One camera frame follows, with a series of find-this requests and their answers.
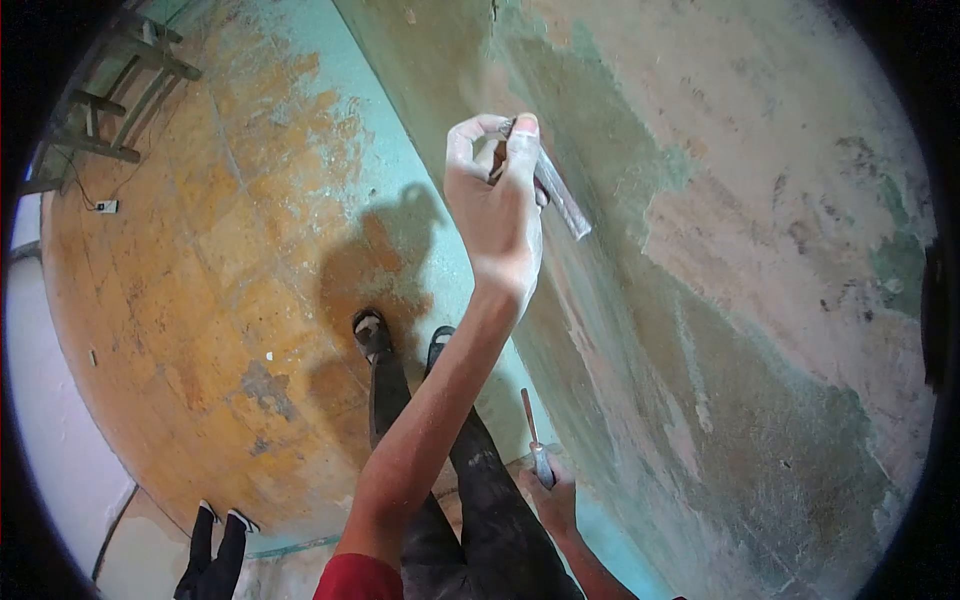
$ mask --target right hand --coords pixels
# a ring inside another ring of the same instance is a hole
[[[577,532],[577,484],[573,473],[560,463],[560,459],[549,451],[545,453],[556,482],[553,488],[545,488],[530,469],[520,472],[520,487],[533,499],[543,529],[554,540],[560,540]]]
[[[540,155],[537,117],[523,112],[507,140],[506,168],[489,184],[493,151],[489,139],[473,156],[473,142],[497,132],[509,119],[480,114],[453,127],[446,136],[444,195],[467,248],[478,288],[502,289],[519,303],[523,314],[537,288],[543,233],[534,187]]]

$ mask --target red sleeve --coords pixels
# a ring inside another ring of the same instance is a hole
[[[379,559],[338,554],[326,564],[313,600],[403,600],[403,582]]]

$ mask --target green wall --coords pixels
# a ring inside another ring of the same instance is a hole
[[[595,227],[574,243],[544,212],[514,339],[581,481],[653,568],[688,597],[854,595],[925,457],[932,225],[916,141],[843,18],[336,4],[438,187],[451,125],[540,117]]]

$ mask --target person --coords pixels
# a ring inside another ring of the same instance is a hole
[[[230,509],[217,558],[210,560],[213,524],[219,522],[220,518],[206,500],[201,500],[190,537],[190,560],[174,589],[174,600],[229,600],[233,596],[247,548],[247,535],[259,533],[260,528],[236,509]]]
[[[498,141],[489,139],[473,155],[473,143],[507,121],[482,114],[447,136],[444,194],[474,287],[457,328],[442,327],[431,339],[428,376],[412,398],[383,316],[366,308],[353,318],[355,341],[371,367],[373,452],[315,600],[582,598],[543,525],[588,598],[634,597],[576,534],[569,472],[551,458],[558,484],[550,491],[523,476],[541,525],[472,408],[537,286],[542,256],[537,118],[516,118],[496,182]],[[447,455],[463,505],[462,543],[430,492]]]

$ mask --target fingernail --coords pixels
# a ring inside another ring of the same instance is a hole
[[[539,128],[540,124],[537,123],[537,115],[530,112],[522,112],[516,116],[516,122],[514,123],[515,132],[536,133]]]

